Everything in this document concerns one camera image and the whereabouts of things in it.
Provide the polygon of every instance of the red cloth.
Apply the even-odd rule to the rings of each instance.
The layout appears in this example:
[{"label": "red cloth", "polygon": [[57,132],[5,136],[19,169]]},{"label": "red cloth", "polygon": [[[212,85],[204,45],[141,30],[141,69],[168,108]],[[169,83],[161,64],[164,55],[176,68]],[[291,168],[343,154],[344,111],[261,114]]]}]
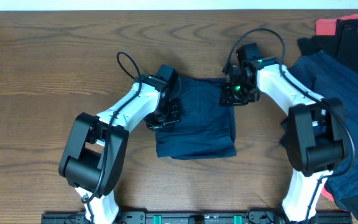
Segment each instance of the red cloth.
[{"label": "red cloth", "polygon": [[328,198],[330,201],[334,201],[333,195],[331,195],[331,194],[326,190],[325,187],[323,187],[323,190],[321,191],[321,194],[322,194],[324,197]]},{"label": "red cloth", "polygon": [[335,35],[336,21],[338,19],[358,19],[358,14],[342,16],[336,19],[318,19],[316,21],[316,35]]}]

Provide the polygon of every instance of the wood grain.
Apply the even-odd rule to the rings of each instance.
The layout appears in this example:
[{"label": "wood grain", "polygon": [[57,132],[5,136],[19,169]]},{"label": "wood grain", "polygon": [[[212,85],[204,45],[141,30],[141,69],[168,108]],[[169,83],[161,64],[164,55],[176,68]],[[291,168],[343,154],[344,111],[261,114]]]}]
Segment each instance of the wood grain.
[{"label": "wood grain", "polygon": [[[266,27],[285,39],[290,66],[300,56],[296,40],[313,35],[315,20],[355,12],[0,12],[0,223],[39,223],[44,212],[83,209],[58,163],[74,118],[103,111],[128,91],[118,51],[146,73],[166,63],[187,77],[223,77],[237,38]],[[247,41],[265,55],[280,54],[271,35]],[[139,124],[115,189],[118,204],[150,211],[277,207],[291,177],[278,144],[284,117],[267,96],[237,107],[238,155],[199,161],[158,159],[154,133]],[[318,208],[336,206],[321,198]]]}]

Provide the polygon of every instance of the pile of clothes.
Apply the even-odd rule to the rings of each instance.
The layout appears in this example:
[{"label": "pile of clothes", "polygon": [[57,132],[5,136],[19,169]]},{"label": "pile of clothes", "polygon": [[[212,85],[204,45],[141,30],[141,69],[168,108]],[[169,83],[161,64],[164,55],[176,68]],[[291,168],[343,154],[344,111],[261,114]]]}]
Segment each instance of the pile of clothes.
[{"label": "pile of clothes", "polygon": [[[299,39],[302,57],[290,73],[325,98],[339,98],[356,146],[356,161],[344,176],[328,179],[323,195],[358,219],[358,14],[316,21],[316,36]],[[343,162],[339,170],[345,169]]]}]

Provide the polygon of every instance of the folded shirt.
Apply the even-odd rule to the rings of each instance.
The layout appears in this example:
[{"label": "folded shirt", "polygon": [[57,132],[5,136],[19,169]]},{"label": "folded shirt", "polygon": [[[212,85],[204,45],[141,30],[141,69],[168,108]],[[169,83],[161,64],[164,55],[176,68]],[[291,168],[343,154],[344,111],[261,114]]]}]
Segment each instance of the folded shirt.
[{"label": "folded shirt", "polygon": [[157,156],[173,159],[212,159],[236,155],[234,108],[219,106],[224,78],[180,78],[178,95],[181,122],[172,130],[155,133]]}]

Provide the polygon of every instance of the black cloth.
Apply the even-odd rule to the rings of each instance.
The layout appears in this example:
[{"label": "black cloth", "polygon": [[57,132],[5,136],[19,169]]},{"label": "black cloth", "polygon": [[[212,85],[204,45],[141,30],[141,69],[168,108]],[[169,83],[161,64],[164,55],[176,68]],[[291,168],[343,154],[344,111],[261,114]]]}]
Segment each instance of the black cloth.
[{"label": "black cloth", "polygon": [[[325,98],[339,98],[344,104],[345,122],[356,145],[356,161],[349,173],[328,179],[325,186],[338,207],[358,219],[358,75],[323,51],[299,59],[290,73],[310,90]],[[339,171],[349,162],[341,163]]]},{"label": "black cloth", "polygon": [[337,20],[335,35],[316,35],[298,40],[302,56],[324,50],[358,74],[358,19]]},{"label": "black cloth", "polygon": [[234,108],[219,106],[224,78],[180,78],[181,122],[173,130],[155,133],[157,156],[173,159],[213,159],[236,155]]}]

